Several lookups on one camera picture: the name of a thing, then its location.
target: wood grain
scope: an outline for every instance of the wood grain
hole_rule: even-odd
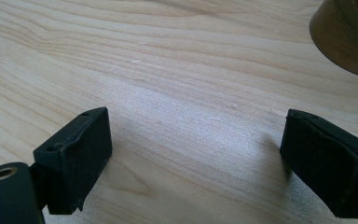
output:
[[[313,45],[314,0],[0,0],[0,164],[106,105],[114,154],[47,223],[358,223],[279,146],[289,108],[358,136],[358,76]]]

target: wooden table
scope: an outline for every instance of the wooden table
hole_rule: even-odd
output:
[[[107,106],[114,153],[47,223],[358,223],[279,153],[289,108],[358,136],[358,76],[309,34],[315,0],[0,0],[0,164]]]

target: black foam piece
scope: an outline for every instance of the black foam piece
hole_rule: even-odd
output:
[[[281,155],[336,217],[358,218],[358,138],[307,112],[290,109]]]
[[[107,108],[77,116],[34,151],[31,169],[39,204],[55,215],[82,210],[111,155]]]

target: wooden bowl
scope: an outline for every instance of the wooden bowl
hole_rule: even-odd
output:
[[[358,75],[358,0],[325,0],[310,21],[310,35],[328,59]]]

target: hole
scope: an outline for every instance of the hole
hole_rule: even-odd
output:
[[[0,170],[0,180],[6,179],[14,174],[16,174],[16,167],[7,167]]]

